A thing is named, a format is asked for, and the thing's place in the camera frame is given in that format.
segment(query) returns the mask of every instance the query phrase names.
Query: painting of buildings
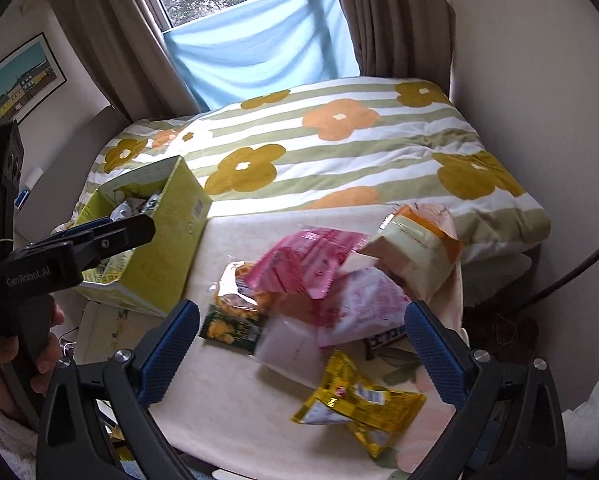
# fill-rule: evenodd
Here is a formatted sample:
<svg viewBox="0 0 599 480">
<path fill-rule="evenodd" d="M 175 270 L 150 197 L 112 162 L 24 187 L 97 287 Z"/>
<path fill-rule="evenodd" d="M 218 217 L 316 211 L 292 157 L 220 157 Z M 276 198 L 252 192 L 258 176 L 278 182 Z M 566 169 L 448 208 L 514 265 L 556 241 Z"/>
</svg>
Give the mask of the painting of buildings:
<svg viewBox="0 0 599 480">
<path fill-rule="evenodd" d="M 0 123 L 22 121 L 66 81 L 43 34 L 0 62 Z"/>
</svg>

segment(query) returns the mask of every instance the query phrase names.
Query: wall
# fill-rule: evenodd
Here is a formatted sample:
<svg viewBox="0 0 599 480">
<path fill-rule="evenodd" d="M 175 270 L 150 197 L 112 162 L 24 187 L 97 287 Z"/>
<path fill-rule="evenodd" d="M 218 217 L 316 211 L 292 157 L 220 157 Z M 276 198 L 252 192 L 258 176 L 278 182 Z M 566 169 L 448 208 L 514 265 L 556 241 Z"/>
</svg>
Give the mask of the wall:
<svg viewBox="0 0 599 480">
<path fill-rule="evenodd" d="M 43 32 L 67 81 L 19 125 L 24 144 L 22 180 L 31 169 L 45 168 L 64 142 L 108 102 L 71 48 L 46 0 L 10 6 L 0 19 L 0 60 Z"/>
<path fill-rule="evenodd" d="M 599 246 L 599 14 L 589 0 L 449 0 L 451 97 L 553 220 L 536 278 Z M 542 302 L 540 348 L 563 408 L 599 380 L 599 262 Z"/>
</svg>

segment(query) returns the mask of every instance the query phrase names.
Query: beige curtain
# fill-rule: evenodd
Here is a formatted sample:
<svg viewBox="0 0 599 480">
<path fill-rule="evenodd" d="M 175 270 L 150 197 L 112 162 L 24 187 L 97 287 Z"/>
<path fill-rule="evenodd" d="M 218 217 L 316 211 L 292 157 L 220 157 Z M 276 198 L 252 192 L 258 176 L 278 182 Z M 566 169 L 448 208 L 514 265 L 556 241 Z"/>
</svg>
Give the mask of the beige curtain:
<svg viewBox="0 0 599 480">
<path fill-rule="evenodd" d="M 144 0 L 48 0 L 100 91 L 131 121 L 193 115 Z"/>
<path fill-rule="evenodd" d="M 446 0 L 340 0 L 362 75 L 419 77 L 449 92 Z"/>
</svg>

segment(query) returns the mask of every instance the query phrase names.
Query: bedsheet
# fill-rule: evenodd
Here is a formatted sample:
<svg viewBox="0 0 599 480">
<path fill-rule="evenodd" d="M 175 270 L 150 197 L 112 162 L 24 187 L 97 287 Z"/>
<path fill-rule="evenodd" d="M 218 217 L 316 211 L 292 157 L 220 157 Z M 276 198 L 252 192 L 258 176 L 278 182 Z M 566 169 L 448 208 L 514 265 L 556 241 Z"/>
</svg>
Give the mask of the bedsheet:
<svg viewBox="0 0 599 480">
<path fill-rule="evenodd" d="M 138 121 L 97 156 L 73 218 L 100 184 L 174 155 L 211 195 L 209 217 L 441 203 L 463 262 L 522 252 L 550 233 L 544 209 L 439 87 L 419 79 L 343 78 Z"/>
</svg>

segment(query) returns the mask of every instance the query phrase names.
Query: yellow cardboard box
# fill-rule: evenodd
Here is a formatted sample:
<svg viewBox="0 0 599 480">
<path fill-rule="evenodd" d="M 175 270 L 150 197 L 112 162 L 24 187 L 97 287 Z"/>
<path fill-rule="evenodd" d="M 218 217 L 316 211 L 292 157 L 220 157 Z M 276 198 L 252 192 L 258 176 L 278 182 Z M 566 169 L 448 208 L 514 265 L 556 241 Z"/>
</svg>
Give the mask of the yellow cardboard box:
<svg viewBox="0 0 599 480">
<path fill-rule="evenodd" d="M 160 190 L 156 207 L 147 213 L 155 222 L 153 240 L 84 271 L 78 291 L 88 299 L 158 316 L 180 300 L 212 202 L 181 156 L 102 184 L 76 225 L 109 216 L 128 197 L 148 199 Z"/>
</svg>

